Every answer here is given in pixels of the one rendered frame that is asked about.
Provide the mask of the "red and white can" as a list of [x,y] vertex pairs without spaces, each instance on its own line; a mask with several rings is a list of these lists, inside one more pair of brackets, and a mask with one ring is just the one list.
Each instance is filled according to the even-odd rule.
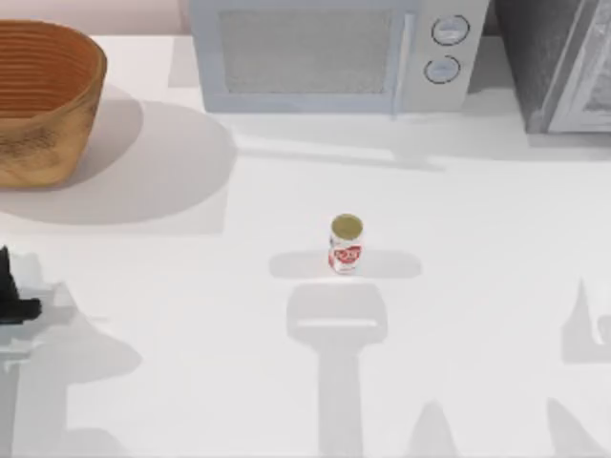
[[330,225],[328,264],[338,274],[356,269],[362,254],[363,222],[353,214],[336,216]]

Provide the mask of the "microwave door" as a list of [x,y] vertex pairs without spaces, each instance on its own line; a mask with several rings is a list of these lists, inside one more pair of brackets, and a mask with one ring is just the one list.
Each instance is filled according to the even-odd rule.
[[388,113],[409,0],[189,0],[209,113]]

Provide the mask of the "microwave knob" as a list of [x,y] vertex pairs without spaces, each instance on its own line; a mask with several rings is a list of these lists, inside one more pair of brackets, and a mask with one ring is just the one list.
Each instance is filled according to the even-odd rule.
[[462,15],[440,17],[432,26],[432,39],[440,46],[454,46],[468,36],[470,28],[469,21]]
[[461,73],[459,60],[451,55],[444,55],[429,61],[423,70],[427,80],[434,85],[453,82]]

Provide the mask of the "pale microwave oven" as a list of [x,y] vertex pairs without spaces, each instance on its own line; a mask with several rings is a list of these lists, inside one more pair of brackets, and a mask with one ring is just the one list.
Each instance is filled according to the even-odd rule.
[[[490,0],[409,0],[414,7],[411,48],[403,87],[403,111],[445,113],[459,110],[466,98]],[[432,26],[444,16],[462,15],[470,23],[468,36],[454,46],[432,39]],[[444,85],[434,85],[423,73],[426,64],[444,55],[457,58],[461,73]]]

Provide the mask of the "grey cabinet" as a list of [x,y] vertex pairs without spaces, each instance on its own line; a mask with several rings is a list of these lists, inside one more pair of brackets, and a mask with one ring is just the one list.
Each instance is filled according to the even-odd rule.
[[551,133],[554,86],[583,0],[495,0],[499,33],[529,134]]

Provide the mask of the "wooden basket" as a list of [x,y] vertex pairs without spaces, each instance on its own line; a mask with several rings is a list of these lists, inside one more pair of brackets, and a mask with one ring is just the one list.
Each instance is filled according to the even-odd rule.
[[84,155],[108,60],[67,26],[0,19],[0,189],[54,186]]

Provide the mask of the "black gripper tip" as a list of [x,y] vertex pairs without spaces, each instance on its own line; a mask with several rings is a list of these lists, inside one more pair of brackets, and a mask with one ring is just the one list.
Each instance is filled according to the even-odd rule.
[[36,320],[42,312],[38,298],[22,299],[11,272],[10,251],[0,248],[0,325],[17,325]]

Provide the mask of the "grey cabinet door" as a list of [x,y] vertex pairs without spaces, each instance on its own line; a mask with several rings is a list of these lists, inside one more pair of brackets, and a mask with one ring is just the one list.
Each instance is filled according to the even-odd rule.
[[611,0],[583,0],[554,86],[551,133],[611,134]]

